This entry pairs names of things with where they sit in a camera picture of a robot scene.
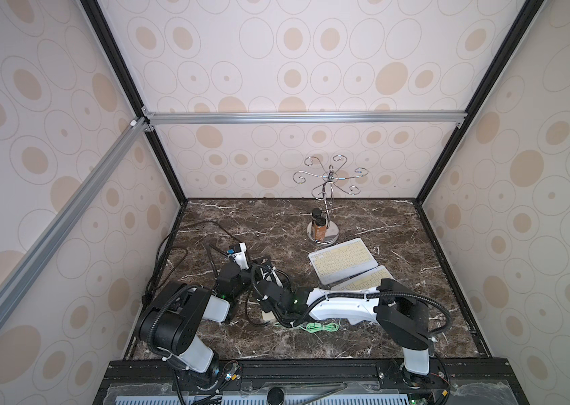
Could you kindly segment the beige red power strip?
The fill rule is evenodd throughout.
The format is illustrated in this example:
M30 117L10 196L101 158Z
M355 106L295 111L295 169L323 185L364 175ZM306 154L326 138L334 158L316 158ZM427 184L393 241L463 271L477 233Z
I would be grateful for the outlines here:
M264 322L275 322L276 317L272 312L262 312L261 313L262 320Z

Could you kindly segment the white wireless keyboard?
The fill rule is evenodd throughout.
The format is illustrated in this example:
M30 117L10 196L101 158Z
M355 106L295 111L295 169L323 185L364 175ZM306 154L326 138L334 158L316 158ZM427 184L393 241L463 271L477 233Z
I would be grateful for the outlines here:
M393 279L394 277L385 266L378 266L377 268L362 273L359 276L350 278L343 283L339 283L332 287L332 290L368 290L379 287L381 280L384 278Z
M332 285L379 266L361 238L314 251L308 258L323 285Z

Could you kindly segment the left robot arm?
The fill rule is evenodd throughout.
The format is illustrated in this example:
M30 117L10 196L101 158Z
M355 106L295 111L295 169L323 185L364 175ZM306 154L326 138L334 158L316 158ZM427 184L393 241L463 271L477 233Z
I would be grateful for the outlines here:
M224 264L211 289L170 282L139 317L133 335L173 369L213 380L220 374L219 356L197 330L203 321L231 320L250 284L249 265L237 263Z

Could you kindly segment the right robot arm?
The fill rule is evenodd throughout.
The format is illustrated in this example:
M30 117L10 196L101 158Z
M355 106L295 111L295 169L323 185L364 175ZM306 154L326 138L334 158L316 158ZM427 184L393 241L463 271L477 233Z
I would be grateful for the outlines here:
M254 281L252 289L261 308L286 328L328 319L380 325L402 348L404 369L418 376L430 374L432 337L453 324L444 305L393 278L383 278L378 287L367 290L288 290L271 280Z

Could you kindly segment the chrome hook stand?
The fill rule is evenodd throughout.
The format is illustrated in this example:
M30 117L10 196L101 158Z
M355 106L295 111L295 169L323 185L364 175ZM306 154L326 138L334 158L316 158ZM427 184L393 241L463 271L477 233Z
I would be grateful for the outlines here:
M298 170L293 174L293 181L298 185L303 185L308 180L309 177L314 177L320 180L320 185L314 187L311 191L311 196L316 201L322 203L322 207L319 208L322 211L323 217L327 220L327 231L325 234L325 241L318 242L314 239L313 235L313 222L309 222L307 235L308 238L321 246L331 246L335 244L339 238L339 227L332 219L331 208L334 204L335 190L354 197L360 194L360 189L358 186L351 185L348 190L341 187L340 182L348 182L351 180L357 180L359 178L366 177L369 175L369 171L364 167L358 167L354 170L352 175L341 175L340 171L348 162L348 158L345 155L333 155L331 162L325 165L319 156L310 155L305 158L304 165L306 167L313 167L318 165L322 172L320 174L311 173L307 170Z

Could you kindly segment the orange spice bottle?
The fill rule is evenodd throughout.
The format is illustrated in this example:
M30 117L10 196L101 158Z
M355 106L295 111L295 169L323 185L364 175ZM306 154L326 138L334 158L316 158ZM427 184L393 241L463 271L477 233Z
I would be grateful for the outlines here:
M327 231L326 218L323 216L316 218L313 223L314 239L318 242L324 242L326 231Z

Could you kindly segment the dark spice bottle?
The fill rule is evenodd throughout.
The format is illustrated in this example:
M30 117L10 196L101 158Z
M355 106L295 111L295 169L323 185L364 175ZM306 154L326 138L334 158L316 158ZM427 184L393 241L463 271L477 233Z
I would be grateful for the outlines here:
M319 219L323 217L322 211L319 208L314 208L311 211L312 222L316 223Z

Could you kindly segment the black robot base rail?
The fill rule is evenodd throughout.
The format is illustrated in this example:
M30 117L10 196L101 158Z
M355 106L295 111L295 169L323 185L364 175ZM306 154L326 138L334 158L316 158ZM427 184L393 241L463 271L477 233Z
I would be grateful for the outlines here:
M160 360L115 361L96 404L526 404L506 359L432 359L426 377L400 359L224 360L204 383Z

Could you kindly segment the aluminium back rail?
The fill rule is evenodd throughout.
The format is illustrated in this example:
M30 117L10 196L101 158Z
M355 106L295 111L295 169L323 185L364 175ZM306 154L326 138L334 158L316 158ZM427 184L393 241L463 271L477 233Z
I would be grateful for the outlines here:
M331 124L331 123L463 123L466 111L312 111L312 112L175 112L151 111L134 124L156 125L240 125L240 124Z

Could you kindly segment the aluminium rail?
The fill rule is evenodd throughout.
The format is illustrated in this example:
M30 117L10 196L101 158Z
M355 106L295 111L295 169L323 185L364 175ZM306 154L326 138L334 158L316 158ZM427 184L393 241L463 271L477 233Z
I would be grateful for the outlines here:
M23 300L78 220L84 215L97 192L109 180L138 136L144 133L148 123L148 118L139 116L134 123L128 126L2 283L0 286L0 329Z
M331 123L463 123L466 111L312 111L312 112L175 112L151 111L134 124L156 125L240 125L240 124L331 124Z

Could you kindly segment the aluminium left rail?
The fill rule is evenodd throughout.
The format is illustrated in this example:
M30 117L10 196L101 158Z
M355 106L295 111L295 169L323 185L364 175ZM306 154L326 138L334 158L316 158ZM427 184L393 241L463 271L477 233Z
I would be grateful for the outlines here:
M128 126L2 283L0 286L0 329L23 300L78 220L84 215L97 192L109 180L138 136L144 133L148 123L148 118L139 116L134 123Z

